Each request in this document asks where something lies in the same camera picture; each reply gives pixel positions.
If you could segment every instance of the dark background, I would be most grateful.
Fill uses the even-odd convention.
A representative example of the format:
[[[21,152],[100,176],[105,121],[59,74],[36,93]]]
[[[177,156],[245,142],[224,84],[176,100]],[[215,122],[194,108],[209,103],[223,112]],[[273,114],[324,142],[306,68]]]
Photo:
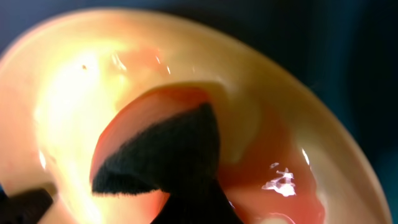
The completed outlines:
[[[101,6],[188,17],[285,67],[355,137],[398,222],[397,0],[1,0],[0,52],[50,16]]]

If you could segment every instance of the dark blue background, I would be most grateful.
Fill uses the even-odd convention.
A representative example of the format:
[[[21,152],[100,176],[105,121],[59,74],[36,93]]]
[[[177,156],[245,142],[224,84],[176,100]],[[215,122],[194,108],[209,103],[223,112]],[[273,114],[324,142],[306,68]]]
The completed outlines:
[[[1,0],[0,52],[50,16],[99,6],[189,17],[281,64],[359,142],[398,220],[397,0]]]

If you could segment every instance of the black object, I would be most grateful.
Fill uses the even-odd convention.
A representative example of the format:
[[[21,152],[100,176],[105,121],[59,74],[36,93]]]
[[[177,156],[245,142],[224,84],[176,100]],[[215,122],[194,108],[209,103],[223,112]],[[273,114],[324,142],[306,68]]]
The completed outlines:
[[[158,223],[242,223],[216,180],[220,137],[208,103],[153,124],[107,158],[94,193],[140,194],[160,189],[170,198]]]
[[[0,224],[36,224],[53,204],[44,189],[30,190],[19,195],[0,196]]]
[[[234,213],[223,190],[214,180],[209,194],[200,202],[190,202],[171,195],[151,224],[162,223],[243,223]]]

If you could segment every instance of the reddish fluid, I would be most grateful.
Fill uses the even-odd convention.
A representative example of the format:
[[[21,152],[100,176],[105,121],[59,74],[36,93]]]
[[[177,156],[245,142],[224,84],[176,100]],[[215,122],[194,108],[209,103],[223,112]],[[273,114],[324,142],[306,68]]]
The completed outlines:
[[[302,149],[271,108],[264,108],[264,121],[256,140],[237,164],[221,164],[219,180],[235,212],[244,223],[281,218],[289,224],[322,224],[325,209],[316,196],[316,183]],[[264,190],[267,182],[281,177],[288,168],[294,175],[295,195],[283,196]]]

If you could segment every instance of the black foam piece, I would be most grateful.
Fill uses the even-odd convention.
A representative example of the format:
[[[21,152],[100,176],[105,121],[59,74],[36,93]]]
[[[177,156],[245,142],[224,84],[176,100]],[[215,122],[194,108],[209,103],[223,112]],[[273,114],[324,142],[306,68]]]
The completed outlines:
[[[35,189],[0,201],[0,223],[36,224],[53,204],[45,189]]]
[[[214,180],[207,197],[201,202],[192,202],[171,195],[151,224],[242,224],[234,213],[223,190]]]
[[[199,105],[153,124],[108,157],[93,192],[139,194],[160,189],[201,199],[216,178],[220,138],[212,107]]]

